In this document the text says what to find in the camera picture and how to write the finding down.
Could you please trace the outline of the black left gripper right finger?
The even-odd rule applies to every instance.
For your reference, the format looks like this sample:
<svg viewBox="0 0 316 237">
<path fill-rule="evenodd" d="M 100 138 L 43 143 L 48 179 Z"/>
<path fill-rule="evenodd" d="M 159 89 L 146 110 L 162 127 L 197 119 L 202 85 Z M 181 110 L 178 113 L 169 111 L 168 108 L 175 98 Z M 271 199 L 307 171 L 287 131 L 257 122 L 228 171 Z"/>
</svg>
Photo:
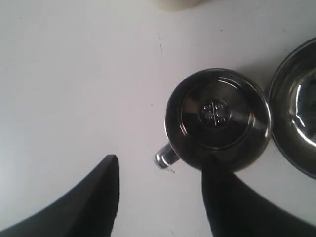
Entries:
<svg viewBox="0 0 316 237">
<path fill-rule="evenodd" d="M 217 158 L 204 160 L 201 191 L 215 237 L 314 237 L 315 226 L 280 209 Z"/>
</svg>

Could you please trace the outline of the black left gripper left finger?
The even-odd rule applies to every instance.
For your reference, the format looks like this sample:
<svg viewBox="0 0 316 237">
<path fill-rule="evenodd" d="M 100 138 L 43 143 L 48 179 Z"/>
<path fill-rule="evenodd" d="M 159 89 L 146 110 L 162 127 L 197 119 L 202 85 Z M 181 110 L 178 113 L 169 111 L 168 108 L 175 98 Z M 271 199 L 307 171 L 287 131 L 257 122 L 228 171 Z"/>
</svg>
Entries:
<svg viewBox="0 0 316 237">
<path fill-rule="evenodd" d="M 107 155 L 81 182 L 2 237 L 109 237 L 119 205 L 119 161 Z"/>
</svg>

